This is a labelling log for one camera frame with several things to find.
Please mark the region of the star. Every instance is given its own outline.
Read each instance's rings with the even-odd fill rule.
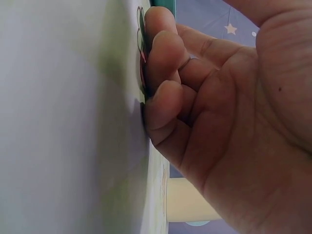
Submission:
[[[234,28],[231,23],[229,24],[229,26],[224,26],[224,27],[228,30],[228,34],[232,33],[236,35],[237,28]]]

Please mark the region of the star pattern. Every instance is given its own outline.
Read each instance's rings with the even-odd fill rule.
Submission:
[[[228,34],[232,33],[236,35],[237,28],[233,27],[231,23],[228,26],[224,26],[228,30]]]

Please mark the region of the white paper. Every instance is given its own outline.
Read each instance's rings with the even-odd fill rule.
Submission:
[[[0,3],[0,233],[166,232],[151,197],[168,164],[140,114],[140,5]]]

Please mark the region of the hand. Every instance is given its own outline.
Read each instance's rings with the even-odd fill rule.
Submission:
[[[310,233],[312,1],[226,2],[261,28],[256,49],[147,12],[147,132],[237,230]]]

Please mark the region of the cardboard tube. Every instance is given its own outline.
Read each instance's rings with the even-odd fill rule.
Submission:
[[[199,222],[217,219],[221,217],[187,179],[168,179],[168,222]]]

